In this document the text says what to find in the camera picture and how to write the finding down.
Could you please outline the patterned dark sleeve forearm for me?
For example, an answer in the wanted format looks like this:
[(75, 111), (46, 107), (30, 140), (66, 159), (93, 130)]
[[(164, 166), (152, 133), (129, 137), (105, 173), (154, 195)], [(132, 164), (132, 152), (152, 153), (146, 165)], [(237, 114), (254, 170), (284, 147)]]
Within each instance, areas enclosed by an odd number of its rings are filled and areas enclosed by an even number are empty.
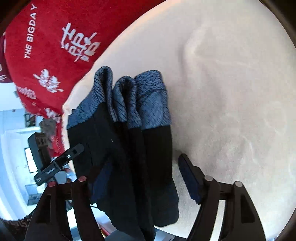
[(14, 240), (25, 240), (33, 213), (34, 210), (24, 218), (18, 220), (5, 220), (1, 218), (1, 238), (13, 237)]

